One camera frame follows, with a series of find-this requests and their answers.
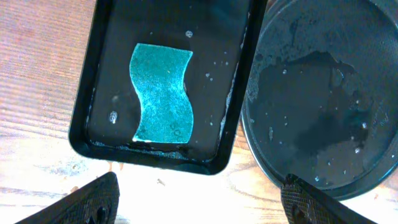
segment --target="dark object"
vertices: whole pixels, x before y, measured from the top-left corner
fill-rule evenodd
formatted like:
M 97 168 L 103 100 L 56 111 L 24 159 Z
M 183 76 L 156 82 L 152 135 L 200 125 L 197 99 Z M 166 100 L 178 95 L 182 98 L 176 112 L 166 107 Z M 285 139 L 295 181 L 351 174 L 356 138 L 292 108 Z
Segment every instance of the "dark object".
M 98 0 L 69 131 L 74 150 L 200 174 L 223 170 L 265 8 L 266 1 Z M 132 142 L 141 112 L 129 62 L 139 42 L 193 52 L 184 80 L 194 114 L 188 144 Z
M 293 174 L 286 177 L 280 199 L 289 223 L 374 223 Z
M 115 173 L 108 172 L 18 223 L 112 224 L 116 218 L 118 203 L 118 180 Z
M 277 1 L 265 15 L 242 110 L 263 171 L 343 200 L 398 165 L 396 1 Z

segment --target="sponge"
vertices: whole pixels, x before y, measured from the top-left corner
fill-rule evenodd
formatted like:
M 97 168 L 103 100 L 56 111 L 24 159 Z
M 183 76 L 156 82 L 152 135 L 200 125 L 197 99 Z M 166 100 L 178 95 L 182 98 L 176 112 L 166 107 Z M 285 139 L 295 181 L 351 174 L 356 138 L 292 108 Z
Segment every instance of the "sponge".
M 189 50 L 137 44 L 130 61 L 131 82 L 141 105 L 141 120 L 133 141 L 187 143 L 193 111 L 185 93 Z

